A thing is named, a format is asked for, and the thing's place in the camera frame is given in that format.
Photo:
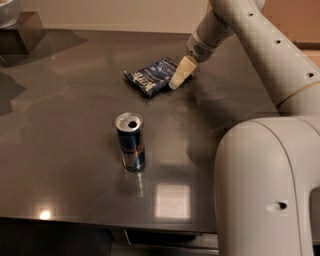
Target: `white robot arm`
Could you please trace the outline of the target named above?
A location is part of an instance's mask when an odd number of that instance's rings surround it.
[[[311,256],[309,197],[320,186],[319,68],[260,13],[263,2],[210,3],[213,11],[187,43],[193,67],[183,59],[177,76],[187,77],[234,31],[282,115],[239,124],[219,145],[214,170],[219,251]],[[174,76],[170,86],[179,83]]]

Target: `metal table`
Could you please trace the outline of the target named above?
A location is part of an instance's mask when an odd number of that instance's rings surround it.
[[[185,54],[186,34],[47,30],[0,67],[0,216],[215,233],[213,166],[233,125],[277,113],[236,36],[177,91],[124,77]],[[115,118],[144,119],[147,164],[125,171]]]

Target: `countertop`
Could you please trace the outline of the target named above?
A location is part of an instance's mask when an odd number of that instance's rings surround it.
[[[163,57],[180,61],[188,37],[46,30],[30,55],[3,56],[0,216],[215,233],[220,139],[278,114],[236,36],[176,91],[148,99],[124,77]],[[141,173],[121,163],[114,121],[124,112],[144,120]]]

